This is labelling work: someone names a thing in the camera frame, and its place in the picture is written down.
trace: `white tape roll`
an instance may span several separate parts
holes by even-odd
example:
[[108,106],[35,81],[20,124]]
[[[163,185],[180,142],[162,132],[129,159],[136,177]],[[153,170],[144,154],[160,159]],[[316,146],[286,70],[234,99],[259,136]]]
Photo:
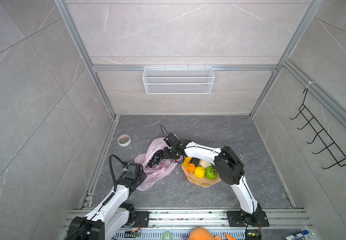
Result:
[[[126,143],[120,143],[119,141],[120,141],[122,138],[128,138],[129,140],[128,140]],[[122,134],[121,136],[119,136],[119,137],[117,138],[118,145],[120,145],[121,147],[124,147],[124,146],[129,145],[129,144],[130,144],[130,141],[131,141],[130,136],[127,135],[127,134]]]

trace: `orange toy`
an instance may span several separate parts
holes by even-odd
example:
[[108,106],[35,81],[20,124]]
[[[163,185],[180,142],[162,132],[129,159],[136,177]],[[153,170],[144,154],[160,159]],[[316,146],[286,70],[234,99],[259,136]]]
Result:
[[[225,234],[228,240],[236,240],[229,234]],[[221,240],[220,236],[214,236],[205,228],[197,228],[190,233],[189,240]]]

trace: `hanging rack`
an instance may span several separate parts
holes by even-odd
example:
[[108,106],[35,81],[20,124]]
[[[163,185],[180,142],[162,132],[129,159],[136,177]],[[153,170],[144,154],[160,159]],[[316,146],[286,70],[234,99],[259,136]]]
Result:
[[[305,120],[307,121],[307,123],[303,126],[303,127],[301,127],[301,128],[297,128],[298,130],[301,130],[301,129],[303,129],[304,127],[306,127],[307,125],[310,125],[311,127],[312,127],[312,129],[314,130],[314,132],[316,133],[316,135],[314,136],[314,139],[313,139],[313,141],[311,141],[311,142],[307,142],[308,144],[312,144],[314,141],[315,141],[315,139],[317,138],[317,137],[319,137],[320,138],[320,140],[322,141],[322,143],[324,144],[324,146],[325,146],[325,148],[324,149],[322,149],[321,151],[319,151],[319,152],[316,152],[316,153],[314,153],[313,152],[313,154],[319,154],[319,153],[321,153],[322,151],[324,151],[325,149],[326,150],[328,150],[329,151],[329,153],[330,153],[330,155],[333,157],[333,159],[336,161],[336,163],[334,163],[333,165],[331,165],[331,166],[329,166],[329,167],[322,167],[322,169],[328,169],[328,168],[331,168],[331,167],[333,167],[333,166],[335,166],[335,165],[338,165],[338,166],[340,166],[340,167],[343,167],[343,166],[345,166],[346,165],[346,155],[343,153],[343,151],[340,149],[340,147],[336,144],[336,142],[332,139],[332,137],[330,136],[330,134],[325,130],[325,128],[320,124],[320,122],[315,118],[315,116],[309,111],[309,109],[305,106],[305,98],[306,98],[306,94],[308,93],[308,89],[307,88],[305,88],[304,89],[304,91],[303,91],[303,93],[305,93],[305,95],[304,95],[304,100],[302,101],[302,104],[301,104],[301,106],[298,108],[298,111],[299,111],[299,113],[297,114],[297,116],[295,116],[295,118],[297,118],[300,114],[305,118]],[[307,117],[305,117],[305,115],[303,114],[303,112],[302,111],[307,111],[311,116],[312,116],[312,118],[310,118],[309,120],[308,120],[308,118]],[[314,127],[310,122],[312,121],[312,120],[315,120],[317,123],[318,123],[318,125],[321,127],[321,130],[320,131],[316,131],[316,127]],[[332,141],[332,143],[331,144],[329,144],[329,145],[327,145],[325,142],[324,142],[324,140],[322,139],[322,137],[320,136],[320,134],[322,134],[322,133],[325,133],[327,136],[329,136],[329,139]],[[344,156],[344,158],[342,159],[342,160],[337,160],[337,158],[333,155],[333,153],[332,153],[332,151],[330,151],[330,149],[329,149],[329,147],[330,146],[336,146],[338,149],[339,149],[339,151],[342,153],[342,155]]]

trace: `tan plate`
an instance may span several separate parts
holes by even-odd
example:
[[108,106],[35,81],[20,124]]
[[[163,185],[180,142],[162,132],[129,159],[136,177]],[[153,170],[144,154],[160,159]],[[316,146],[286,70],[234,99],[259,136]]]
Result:
[[204,177],[203,179],[200,179],[194,175],[192,172],[188,172],[183,164],[181,164],[182,170],[184,171],[186,177],[188,178],[189,182],[192,182],[196,185],[200,185],[201,187],[209,187],[215,183],[218,183],[221,181],[221,178],[219,175],[217,175],[216,179],[210,180],[207,177]]

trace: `white wire basket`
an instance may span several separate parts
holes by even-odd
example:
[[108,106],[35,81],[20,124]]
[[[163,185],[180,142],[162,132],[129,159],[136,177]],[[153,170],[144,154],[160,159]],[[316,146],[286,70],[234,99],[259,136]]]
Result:
[[147,94],[210,93],[211,67],[146,67],[142,75]]

